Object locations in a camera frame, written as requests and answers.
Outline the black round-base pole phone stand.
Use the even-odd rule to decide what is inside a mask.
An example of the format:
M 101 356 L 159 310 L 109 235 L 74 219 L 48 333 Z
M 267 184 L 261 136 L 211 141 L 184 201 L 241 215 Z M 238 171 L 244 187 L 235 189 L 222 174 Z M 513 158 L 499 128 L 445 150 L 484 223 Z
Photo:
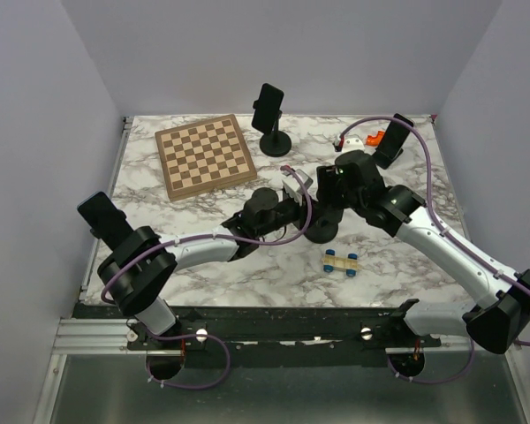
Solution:
M 260 150 L 264 155 L 282 157 L 291 151 L 292 141 L 290 136 L 279 129 L 279 121 L 282 115 L 283 112 L 281 111 L 272 132 L 262 134 L 260 138 Z

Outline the black phone with silver edge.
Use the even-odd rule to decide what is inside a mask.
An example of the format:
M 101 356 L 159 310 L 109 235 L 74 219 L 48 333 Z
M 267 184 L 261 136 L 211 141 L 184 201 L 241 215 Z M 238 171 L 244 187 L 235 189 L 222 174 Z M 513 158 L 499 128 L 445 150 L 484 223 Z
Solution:
M 394 159 L 403 152 L 403 145 L 409 134 L 410 131 L 404 126 L 391 121 L 375 153 L 388 160 Z

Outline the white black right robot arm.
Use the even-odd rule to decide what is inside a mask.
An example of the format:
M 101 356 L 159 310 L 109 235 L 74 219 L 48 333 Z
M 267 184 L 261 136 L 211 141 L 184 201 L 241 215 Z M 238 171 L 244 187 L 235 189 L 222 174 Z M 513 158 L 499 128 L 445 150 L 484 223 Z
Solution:
M 375 160 L 360 150 L 316 170 L 320 205 L 346 208 L 368 225 L 423 253 L 470 295 L 468 303 L 416 301 L 389 324 L 390 339 L 407 346 L 430 334 L 470 337 L 502 354 L 530 322 L 530 269 L 519 273 L 483 253 L 430 211 L 404 185 L 385 185 Z

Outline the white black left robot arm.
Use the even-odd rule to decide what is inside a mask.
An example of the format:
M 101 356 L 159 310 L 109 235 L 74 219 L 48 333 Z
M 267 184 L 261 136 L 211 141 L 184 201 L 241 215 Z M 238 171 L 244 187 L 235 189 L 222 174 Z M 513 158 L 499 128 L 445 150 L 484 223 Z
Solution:
M 102 207 L 95 230 L 111 250 L 97 269 L 104 284 L 101 296 L 123 316 L 137 319 L 160 349 L 172 347 L 178 338 L 178 318 L 160 296 L 174 272 L 243 259 L 268 245 L 267 234 L 293 224 L 301 237 L 314 221 L 315 204 L 307 191 L 279 197 L 260 188 L 241 211 L 210 233 L 162 240 L 149 226 L 133 229 L 121 210 L 104 194 L 98 196 Z

